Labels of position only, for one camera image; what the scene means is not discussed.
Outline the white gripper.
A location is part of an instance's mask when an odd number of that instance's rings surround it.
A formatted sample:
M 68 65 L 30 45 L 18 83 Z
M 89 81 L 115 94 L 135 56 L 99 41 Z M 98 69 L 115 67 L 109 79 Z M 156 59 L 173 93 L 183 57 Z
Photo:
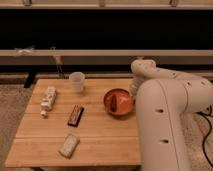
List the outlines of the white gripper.
M 131 93 L 131 95 L 133 97 L 136 96 L 137 94 L 137 91 L 138 91 L 138 88 L 140 87 L 140 85 L 144 82 L 144 79 L 143 78 L 139 78 L 139 77 L 134 77 L 132 79 L 132 82 L 129 86 L 129 91 Z

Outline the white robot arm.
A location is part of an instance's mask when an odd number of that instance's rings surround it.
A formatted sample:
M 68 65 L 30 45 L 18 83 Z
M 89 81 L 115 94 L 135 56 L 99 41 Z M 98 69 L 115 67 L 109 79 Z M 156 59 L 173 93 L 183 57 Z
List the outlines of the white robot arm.
M 153 60 L 131 63 L 142 171 L 191 171 L 180 116 L 213 105 L 213 84 Z

